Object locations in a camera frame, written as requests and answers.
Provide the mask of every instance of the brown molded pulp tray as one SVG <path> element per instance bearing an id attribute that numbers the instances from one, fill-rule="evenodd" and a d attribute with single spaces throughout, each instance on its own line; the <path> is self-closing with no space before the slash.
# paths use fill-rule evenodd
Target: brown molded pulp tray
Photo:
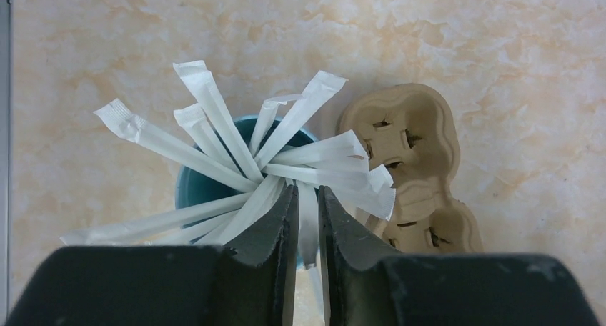
<path id="1" fill-rule="evenodd" d="M 365 226 L 403 252 L 480 252 L 473 214 L 450 194 L 460 148 L 446 100 L 423 84 L 403 84 L 350 104 L 339 133 L 353 129 L 370 169 L 385 164 L 397 189 L 389 222 L 370 216 Z"/>

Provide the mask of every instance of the beige marble table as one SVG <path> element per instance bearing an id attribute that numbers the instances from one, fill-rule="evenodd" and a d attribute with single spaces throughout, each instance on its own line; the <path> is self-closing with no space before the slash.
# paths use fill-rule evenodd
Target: beige marble table
<path id="1" fill-rule="evenodd" d="M 172 63 L 205 59 L 233 116 L 300 92 L 320 69 L 348 78 L 308 124 L 321 138 L 361 94 L 437 89 L 462 148 L 452 192 L 476 215 L 485 249 L 554 255 L 605 304 L 605 7 L 14 0 L 12 296 L 68 229 L 172 208 L 178 165 L 117 139 L 91 112 L 119 97 L 190 141 L 172 110 L 194 100 Z M 299 321 L 317 322 L 309 313 Z"/>

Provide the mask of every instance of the marble pattern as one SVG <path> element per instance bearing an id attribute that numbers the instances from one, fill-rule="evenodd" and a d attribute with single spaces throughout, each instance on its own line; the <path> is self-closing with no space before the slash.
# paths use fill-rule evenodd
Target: marble pattern
<path id="1" fill-rule="evenodd" d="M 12 295 L 68 229 L 171 209 L 178 165 L 91 112 L 116 97 L 190 142 L 172 62 L 205 59 L 233 116 L 349 79 L 308 127 L 405 82 L 449 102 L 452 183 L 491 252 L 560 258 L 606 303 L 606 0 L 14 0 Z"/>

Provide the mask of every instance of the marble surface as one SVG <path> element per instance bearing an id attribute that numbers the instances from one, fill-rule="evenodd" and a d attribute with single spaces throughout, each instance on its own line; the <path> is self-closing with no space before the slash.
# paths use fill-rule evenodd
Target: marble surface
<path id="1" fill-rule="evenodd" d="M 190 141 L 172 110 L 194 100 L 172 62 L 205 59 L 233 116 L 300 92 L 319 69 L 348 78 L 308 125 L 321 138 L 361 94 L 435 88 L 462 149 L 452 193 L 474 212 L 485 249 L 554 255 L 605 304 L 605 7 L 14 0 L 12 296 L 68 229 L 172 208 L 178 165 L 117 139 L 91 112 L 119 97 Z"/>

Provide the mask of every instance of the gray metal strip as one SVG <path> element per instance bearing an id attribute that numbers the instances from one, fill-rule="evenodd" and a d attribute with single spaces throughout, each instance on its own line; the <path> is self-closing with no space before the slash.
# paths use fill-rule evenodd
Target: gray metal strip
<path id="1" fill-rule="evenodd" d="M 11 0 L 0 0 L 0 320 L 9 309 Z"/>

